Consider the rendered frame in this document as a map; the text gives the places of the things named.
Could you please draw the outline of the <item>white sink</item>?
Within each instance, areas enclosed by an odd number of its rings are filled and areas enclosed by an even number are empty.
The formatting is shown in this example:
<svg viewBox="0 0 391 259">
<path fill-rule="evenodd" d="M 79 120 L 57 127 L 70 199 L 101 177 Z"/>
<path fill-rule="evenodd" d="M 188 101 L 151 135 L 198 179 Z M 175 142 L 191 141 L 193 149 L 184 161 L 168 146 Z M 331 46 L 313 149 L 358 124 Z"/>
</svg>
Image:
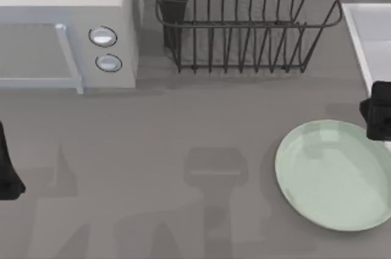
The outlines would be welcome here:
<svg viewBox="0 0 391 259">
<path fill-rule="evenodd" d="M 367 99 L 375 81 L 391 81 L 391 3 L 344 3 Z M 391 151 L 391 141 L 383 141 Z"/>
</svg>

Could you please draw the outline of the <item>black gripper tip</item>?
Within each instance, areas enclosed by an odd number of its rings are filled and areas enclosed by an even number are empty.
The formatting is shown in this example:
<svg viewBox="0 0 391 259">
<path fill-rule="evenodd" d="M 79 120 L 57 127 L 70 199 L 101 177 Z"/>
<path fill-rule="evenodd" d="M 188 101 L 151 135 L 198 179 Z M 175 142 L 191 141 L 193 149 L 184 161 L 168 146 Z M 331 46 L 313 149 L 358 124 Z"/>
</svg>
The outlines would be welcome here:
<svg viewBox="0 0 391 259">
<path fill-rule="evenodd" d="M 0 201 L 17 200 L 26 192 L 26 186 L 10 159 L 4 127 L 0 121 Z"/>
</svg>

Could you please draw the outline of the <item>small silver microwave knob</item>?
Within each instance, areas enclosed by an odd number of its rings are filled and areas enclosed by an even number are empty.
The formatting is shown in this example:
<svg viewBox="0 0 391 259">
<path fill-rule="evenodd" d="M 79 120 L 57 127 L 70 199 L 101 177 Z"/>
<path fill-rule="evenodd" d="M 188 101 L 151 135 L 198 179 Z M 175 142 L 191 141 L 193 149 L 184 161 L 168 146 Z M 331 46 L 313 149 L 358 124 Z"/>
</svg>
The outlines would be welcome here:
<svg viewBox="0 0 391 259">
<path fill-rule="evenodd" d="M 105 54 L 97 57 L 95 59 L 95 65 L 105 73 L 116 73 L 123 66 L 122 60 L 113 54 Z"/>
</svg>

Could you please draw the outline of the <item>pale green plate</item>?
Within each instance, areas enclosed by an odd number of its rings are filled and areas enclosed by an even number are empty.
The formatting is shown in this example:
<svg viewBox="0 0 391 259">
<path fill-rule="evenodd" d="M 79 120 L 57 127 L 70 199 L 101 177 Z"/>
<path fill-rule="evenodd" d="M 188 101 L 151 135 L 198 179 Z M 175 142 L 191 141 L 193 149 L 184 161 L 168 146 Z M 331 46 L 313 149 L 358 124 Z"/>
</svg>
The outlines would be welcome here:
<svg viewBox="0 0 391 259">
<path fill-rule="evenodd" d="M 290 206 L 320 227 L 359 232 L 391 221 L 391 147 L 353 123 L 323 119 L 291 129 L 274 171 Z"/>
</svg>

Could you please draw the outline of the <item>large silver microwave knob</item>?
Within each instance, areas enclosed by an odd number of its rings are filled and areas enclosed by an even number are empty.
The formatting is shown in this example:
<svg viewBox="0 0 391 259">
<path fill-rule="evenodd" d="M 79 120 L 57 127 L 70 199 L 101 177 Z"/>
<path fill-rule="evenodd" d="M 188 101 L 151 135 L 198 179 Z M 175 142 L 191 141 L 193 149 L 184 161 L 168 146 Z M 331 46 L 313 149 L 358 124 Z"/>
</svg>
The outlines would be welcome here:
<svg viewBox="0 0 391 259">
<path fill-rule="evenodd" d="M 108 48 L 117 43 L 118 36 L 115 31 L 106 26 L 90 29 L 88 33 L 89 40 L 96 46 Z"/>
</svg>

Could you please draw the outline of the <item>glass microwave door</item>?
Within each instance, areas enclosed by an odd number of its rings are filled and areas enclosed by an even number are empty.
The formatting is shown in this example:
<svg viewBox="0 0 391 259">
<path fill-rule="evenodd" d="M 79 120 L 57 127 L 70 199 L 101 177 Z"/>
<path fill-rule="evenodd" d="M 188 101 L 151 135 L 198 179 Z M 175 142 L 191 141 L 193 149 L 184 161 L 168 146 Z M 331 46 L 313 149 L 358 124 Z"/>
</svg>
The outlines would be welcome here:
<svg viewBox="0 0 391 259">
<path fill-rule="evenodd" d="M 0 89 L 84 92 L 66 7 L 0 5 Z"/>
</svg>

